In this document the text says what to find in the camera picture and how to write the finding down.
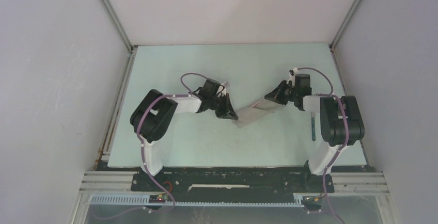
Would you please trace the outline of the grey cloth napkin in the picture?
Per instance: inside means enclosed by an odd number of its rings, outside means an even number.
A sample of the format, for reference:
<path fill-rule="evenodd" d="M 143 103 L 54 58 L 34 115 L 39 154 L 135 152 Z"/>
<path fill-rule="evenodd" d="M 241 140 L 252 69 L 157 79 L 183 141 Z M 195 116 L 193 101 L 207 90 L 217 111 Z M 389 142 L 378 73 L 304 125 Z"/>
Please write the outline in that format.
<path fill-rule="evenodd" d="M 252 108 L 251 106 L 247 106 L 239 109 L 237 111 L 237 115 L 239 119 L 232 120 L 232 123 L 236 125 L 238 128 L 244 128 L 285 107 L 285 105 L 277 104 L 269 100 L 265 100 L 265 99 L 261 99 L 261 100 L 264 100 L 264 102 L 255 108 Z"/>

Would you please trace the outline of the knife with teal handle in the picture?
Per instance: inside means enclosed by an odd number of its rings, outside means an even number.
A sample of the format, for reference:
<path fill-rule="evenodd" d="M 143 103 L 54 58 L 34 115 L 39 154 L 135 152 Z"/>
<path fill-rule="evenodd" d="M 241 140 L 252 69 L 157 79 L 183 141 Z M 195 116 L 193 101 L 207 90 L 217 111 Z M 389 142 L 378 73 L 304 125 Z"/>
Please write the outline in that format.
<path fill-rule="evenodd" d="M 311 112 L 311 138 L 312 141 L 316 141 L 316 113 Z"/>

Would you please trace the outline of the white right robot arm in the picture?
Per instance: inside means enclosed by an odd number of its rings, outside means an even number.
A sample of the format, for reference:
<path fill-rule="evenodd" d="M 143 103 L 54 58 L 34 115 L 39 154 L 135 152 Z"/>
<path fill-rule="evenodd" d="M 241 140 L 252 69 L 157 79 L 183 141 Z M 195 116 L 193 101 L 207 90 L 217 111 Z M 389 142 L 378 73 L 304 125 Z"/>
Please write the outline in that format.
<path fill-rule="evenodd" d="M 355 96 L 313 94 L 309 74 L 290 73 L 291 79 L 281 81 L 264 99 L 279 105 L 292 102 L 298 110 L 320 116 L 323 141 L 308 161 L 310 172 L 300 178 L 301 187 L 313 192 L 321 185 L 319 175 L 329 174 L 339 155 L 363 139 L 365 126 Z"/>

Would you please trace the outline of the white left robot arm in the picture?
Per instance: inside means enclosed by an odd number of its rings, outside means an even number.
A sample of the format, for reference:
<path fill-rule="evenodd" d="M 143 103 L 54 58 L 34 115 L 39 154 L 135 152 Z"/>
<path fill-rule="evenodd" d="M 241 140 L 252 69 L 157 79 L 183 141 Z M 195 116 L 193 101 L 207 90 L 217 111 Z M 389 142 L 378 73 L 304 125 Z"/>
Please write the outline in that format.
<path fill-rule="evenodd" d="M 174 115 L 197 114 L 206 110 L 213 110 L 219 119 L 239 119 L 226 85 L 211 78 L 207 78 L 203 86 L 186 94 L 163 94 L 152 89 L 137 106 L 130 124 L 140 141 L 141 168 L 147 173 L 143 184 L 150 191 L 157 191 L 163 185 L 163 177 L 158 174 L 163 169 L 159 140 L 166 134 Z"/>

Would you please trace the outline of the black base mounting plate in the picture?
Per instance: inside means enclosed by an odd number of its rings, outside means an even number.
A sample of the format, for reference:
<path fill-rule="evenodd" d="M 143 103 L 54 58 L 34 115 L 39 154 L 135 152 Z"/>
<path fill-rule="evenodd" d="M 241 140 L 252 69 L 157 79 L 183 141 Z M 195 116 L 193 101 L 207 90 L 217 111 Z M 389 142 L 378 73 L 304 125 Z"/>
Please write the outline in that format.
<path fill-rule="evenodd" d="M 140 170 L 131 191 L 161 192 L 163 186 L 175 201 L 286 203 L 295 194 L 333 193 L 332 182 L 306 167 L 164 167 L 153 179 Z"/>

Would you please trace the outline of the right small circuit board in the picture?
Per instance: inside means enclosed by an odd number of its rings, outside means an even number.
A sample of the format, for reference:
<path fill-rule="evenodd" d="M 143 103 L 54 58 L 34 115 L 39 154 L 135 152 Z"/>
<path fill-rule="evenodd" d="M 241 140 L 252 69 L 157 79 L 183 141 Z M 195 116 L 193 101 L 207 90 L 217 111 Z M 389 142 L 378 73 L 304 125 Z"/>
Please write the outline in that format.
<path fill-rule="evenodd" d="M 321 202 L 324 200 L 324 197 L 304 197 L 302 200 L 303 204 L 315 204 L 316 202 Z"/>

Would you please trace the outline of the small circuit board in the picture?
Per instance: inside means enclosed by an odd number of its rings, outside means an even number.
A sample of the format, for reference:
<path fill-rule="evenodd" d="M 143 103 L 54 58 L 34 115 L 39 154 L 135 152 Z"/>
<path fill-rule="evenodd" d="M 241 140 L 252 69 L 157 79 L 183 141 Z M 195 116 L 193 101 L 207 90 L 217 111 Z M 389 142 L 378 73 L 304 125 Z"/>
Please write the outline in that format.
<path fill-rule="evenodd" d="M 324 200 L 324 197 L 304 197 L 302 200 L 303 204 L 315 204 L 316 202 L 321 202 Z"/>
<path fill-rule="evenodd" d="M 149 203 L 166 203 L 167 202 L 167 195 L 150 195 L 149 196 Z"/>

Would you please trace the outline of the left small circuit board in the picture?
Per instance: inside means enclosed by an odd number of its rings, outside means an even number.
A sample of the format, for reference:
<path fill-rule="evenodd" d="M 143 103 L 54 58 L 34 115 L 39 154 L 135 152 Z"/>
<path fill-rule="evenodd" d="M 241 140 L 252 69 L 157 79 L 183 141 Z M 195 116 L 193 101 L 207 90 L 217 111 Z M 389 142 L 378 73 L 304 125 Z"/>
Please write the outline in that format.
<path fill-rule="evenodd" d="M 149 196 L 149 203 L 166 203 L 167 202 L 167 195 L 150 195 Z"/>

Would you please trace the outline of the left aluminium frame post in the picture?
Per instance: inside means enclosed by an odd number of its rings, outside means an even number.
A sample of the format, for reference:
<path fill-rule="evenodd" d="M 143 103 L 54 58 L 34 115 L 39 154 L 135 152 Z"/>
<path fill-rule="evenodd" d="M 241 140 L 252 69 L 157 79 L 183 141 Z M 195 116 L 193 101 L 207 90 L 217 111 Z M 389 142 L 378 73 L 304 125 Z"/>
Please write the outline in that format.
<path fill-rule="evenodd" d="M 102 4 L 105 12 L 107 13 L 107 16 L 114 26 L 115 30 L 117 31 L 119 37 L 122 39 L 123 44 L 125 45 L 126 49 L 129 53 L 132 53 L 134 49 L 134 45 L 131 43 L 130 39 L 128 38 L 128 35 L 126 31 L 123 28 L 123 25 L 111 3 L 110 0 L 99 0 Z"/>

